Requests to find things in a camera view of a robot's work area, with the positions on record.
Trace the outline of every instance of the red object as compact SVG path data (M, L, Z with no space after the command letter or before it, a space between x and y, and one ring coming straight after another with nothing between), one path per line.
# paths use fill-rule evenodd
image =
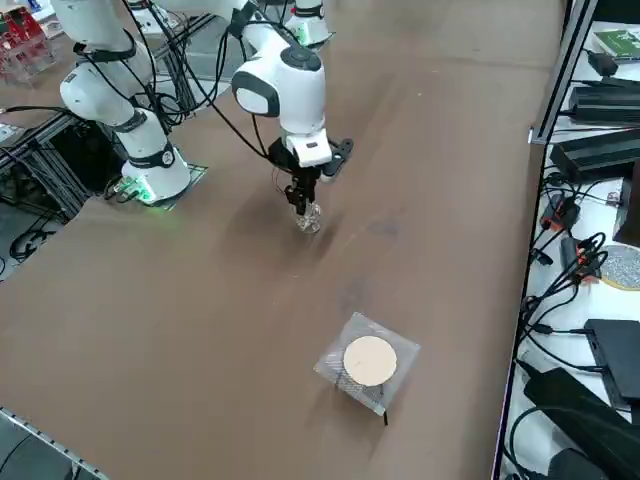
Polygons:
M21 8L20 10L20 13L22 13L22 25L24 30L27 32L28 37L35 38L40 35L44 35L42 27L38 22L36 22L36 19L31 16L27 9Z
M4 19L7 23L7 26L9 27L9 33L12 33L21 42L26 42L27 40L29 40L27 32L24 30L24 28L22 28L22 25L18 25L16 23L16 20L14 18L16 15L20 15L20 10L22 9L9 12L4 16Z

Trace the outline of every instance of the black device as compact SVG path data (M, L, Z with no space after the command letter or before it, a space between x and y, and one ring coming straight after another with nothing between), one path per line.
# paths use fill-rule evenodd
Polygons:
M618 71L618 64L613 60L613 57L604 52L592 52L587 50L587 57L589 59L589 65L593 68L601 77L613 77Z
M640 130L568 140L551 150L551 161L574 183L631 178L638 158Z
M560 240L560 262L566 271L570 266L576 265L574 280L580 282L597 282L602 278L600 260L594 256L591 261L585 258L580 248L580 240L566 237Z
M640 124L640 90L575 87L569 97L571 119L578 123Z
M72 125L50 141L82 184L94 193L102 193L125 162L95 124Z
M640 163L635 164L632 178L622 182L613 239L640 248Z
M555 232L569 230L578 221L579 214L580 206L573 197L566 198L563 192L556 193L542 212L540 226Z
M525 362L519 363L531 377L524 394L590 461L613 480L640 480L640 430L637 427L566 370L555 368L541 373Z
M624 0L599 0L593 14L593 20L614 23L640 23L640 3Z
M608 480L605 473L582 453L565 448L549 463L549 480Z
M611 404L625 407L640 402L640 322L589 319L589 346L596 365L607 367L604 386Z

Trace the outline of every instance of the metal frame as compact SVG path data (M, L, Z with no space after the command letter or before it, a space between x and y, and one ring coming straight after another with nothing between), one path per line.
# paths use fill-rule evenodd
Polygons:
M558 60L551 72L547 92L542 101L542 108L529 133L530 143L546 145L551 140L582 46L589 34L597 4L598 0L575 0L560 44Z
M73 464L78 465L80 468L86 470L94 477L100 480L109 480L109 477L107 477L99 469L95 468L93 465L88 464L83 458L73 454L64 445L56 442L53 438L45 435L44 433L42 433L40 430L35 428L33 425L31 425L29 422L27 422L23 418L18 417L16 414L10 412L4 407L0 407L0 415L5 417L11 423L25 430L28 434L33 435L34 437L46 443L48 446L56 449L60 454L62 454L63 456L71 460Z

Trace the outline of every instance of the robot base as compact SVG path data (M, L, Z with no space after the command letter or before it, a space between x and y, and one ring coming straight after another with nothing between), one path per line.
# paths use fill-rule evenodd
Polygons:
M137 168L127 162L122 167L122 177L135 182L139 194L137 200L153 205L156 202L182 193L191 182L191 172L178 149L174 148L175 161L169 168Z

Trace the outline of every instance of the black power adapter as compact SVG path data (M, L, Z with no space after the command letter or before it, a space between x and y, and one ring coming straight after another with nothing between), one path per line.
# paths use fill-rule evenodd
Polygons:
M618 71L618 64L613 60L613 57L606 53L596 53L591 50L587 50L587 56L589 57L589 65L598 72L598 75L602 77L613 77Z

